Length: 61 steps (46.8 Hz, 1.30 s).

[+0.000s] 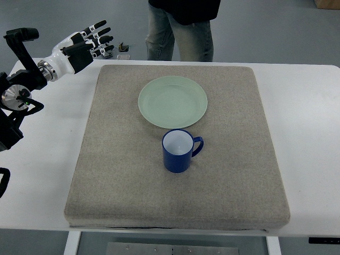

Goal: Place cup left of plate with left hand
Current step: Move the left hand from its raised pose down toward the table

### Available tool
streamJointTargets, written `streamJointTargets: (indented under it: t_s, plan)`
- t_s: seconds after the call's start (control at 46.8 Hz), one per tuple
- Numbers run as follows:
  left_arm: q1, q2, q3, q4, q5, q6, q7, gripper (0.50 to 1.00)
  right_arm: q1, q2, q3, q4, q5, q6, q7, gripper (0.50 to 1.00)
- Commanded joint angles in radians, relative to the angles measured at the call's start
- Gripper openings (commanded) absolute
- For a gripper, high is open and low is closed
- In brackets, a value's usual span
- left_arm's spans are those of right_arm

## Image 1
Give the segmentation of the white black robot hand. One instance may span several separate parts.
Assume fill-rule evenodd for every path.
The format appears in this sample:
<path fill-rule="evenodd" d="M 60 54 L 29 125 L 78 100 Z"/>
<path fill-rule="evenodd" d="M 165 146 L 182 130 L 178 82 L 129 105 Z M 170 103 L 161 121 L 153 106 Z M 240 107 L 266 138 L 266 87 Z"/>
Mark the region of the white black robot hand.
<path fill-rule="evenodd" d="M 101 29 L 103 20 L 85 29 L 74 32 L 53 49 L 52 54 L 38 62 L 38 68 L 47 81 L 57 81 L 66 74 L 77 74 L 103 53 L 112 53 L 113 36 L 108 35 L 110 27 Z"/>

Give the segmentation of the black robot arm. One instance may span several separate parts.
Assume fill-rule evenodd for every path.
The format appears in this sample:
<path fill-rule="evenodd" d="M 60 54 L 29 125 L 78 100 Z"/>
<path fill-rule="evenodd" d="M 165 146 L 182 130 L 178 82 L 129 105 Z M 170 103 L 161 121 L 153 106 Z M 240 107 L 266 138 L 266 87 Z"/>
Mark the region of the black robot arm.
<path fill-rule="evenodd" d="M 1 73 L 1 151 L 11 149 L 23 138 L 19 127 L 23 119 L 43 109 L 31 92 L 41 89 L 47 80 L 27 52 L 24 42 L 39 38 L 35 28 L 18 28 L 6 32 L 4 39 L 23 64 L 24 69 L 8 76 Z"/>

